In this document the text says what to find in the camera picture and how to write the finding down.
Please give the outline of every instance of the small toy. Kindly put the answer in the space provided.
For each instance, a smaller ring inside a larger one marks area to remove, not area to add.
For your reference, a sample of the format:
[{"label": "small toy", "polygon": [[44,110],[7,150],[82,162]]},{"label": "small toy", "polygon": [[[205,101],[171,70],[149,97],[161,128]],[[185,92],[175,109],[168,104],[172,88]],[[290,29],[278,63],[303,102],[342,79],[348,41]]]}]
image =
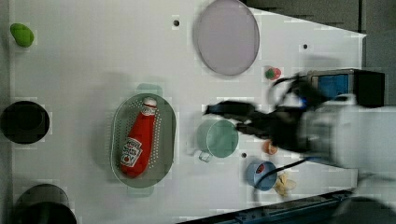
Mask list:
[{"label": "small toy", "polygon": [[23,48],[29,48],[35,40],[35,35],[33,35],[33,32],[29,29],[29,27],[23,24],[12,24],[10,31],[17,44]]},{"label": "small toy", "polygon": [[279,68],[269,67],[265,71],[265,77],[270,80],[276,80],[282,75],[282,71]]}]

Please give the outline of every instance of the black bowl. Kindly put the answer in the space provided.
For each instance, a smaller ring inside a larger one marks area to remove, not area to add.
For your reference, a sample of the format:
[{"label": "black bowl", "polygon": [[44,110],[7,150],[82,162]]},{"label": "black bowl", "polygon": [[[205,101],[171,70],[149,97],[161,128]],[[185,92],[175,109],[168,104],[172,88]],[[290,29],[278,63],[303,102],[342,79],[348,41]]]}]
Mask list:
[{"label": "black bowl", "polygon": [[32,144],[43,138],[50,128],[50,116],[41,106],[19,101],[7,107],[0,117],[0,129],[14,143]]}]

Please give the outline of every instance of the small red object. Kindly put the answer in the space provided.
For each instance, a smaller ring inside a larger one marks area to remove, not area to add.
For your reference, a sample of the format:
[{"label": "small red object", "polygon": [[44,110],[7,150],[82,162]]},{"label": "small red object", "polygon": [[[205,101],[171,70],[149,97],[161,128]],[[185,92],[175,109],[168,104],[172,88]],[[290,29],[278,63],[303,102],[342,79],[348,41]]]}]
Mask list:
[{"label": "small red object", "polygon": [[261,164],[261,165],[257,168],[256,174],[260,174],[263,170],[264,170],[264,165]]},{"label": "small red object", "polygon": [[282,72],[280,71],[279,68],[272,68],[274,70],[275,76],[271,78],[271,80],[276,80],[282,75]]},{"label": "small red object", "polygon": [[146,98],[123,147],[120,168],[130,177],[141,175],[149,164],[157,102]]}]

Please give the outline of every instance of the mug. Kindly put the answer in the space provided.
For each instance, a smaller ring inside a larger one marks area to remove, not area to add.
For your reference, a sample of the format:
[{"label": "mug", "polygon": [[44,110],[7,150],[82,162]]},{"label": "mug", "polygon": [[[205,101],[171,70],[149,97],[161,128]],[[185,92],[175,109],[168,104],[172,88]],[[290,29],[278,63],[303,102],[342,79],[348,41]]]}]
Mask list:
[{"label": "mug", "polygon": [[267,191],[271,189],[276,182],[277,173],[267,176],[262,180],[260,184],[259,184],[259,180],[262,176],[266,175],[267,173],[275,169],[276,167],[270,161],[253,161],[247,167],[246,177],[248,184],[256,189],[263,191]]},{"label": "mug", "polygon": [[236,150],[238,141],[238,131],[230,121],[207,119],[197,131],[198,147],[202,150],[199,159],[209,162],[213,156],[226,158]]}]

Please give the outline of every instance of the bottle cap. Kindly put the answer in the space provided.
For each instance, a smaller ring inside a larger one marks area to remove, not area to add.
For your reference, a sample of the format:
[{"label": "bottle cap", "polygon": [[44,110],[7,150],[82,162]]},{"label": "bottle cap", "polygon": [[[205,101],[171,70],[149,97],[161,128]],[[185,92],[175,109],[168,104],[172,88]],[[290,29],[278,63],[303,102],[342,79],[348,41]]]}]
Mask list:
[{"label": "bottle cap", "polygon": [[151,105],[151,106],[157,106],[157,101],[155,101],[153,98],[151,97],[147,97],[143,100],[143,104],[145,105]]}]

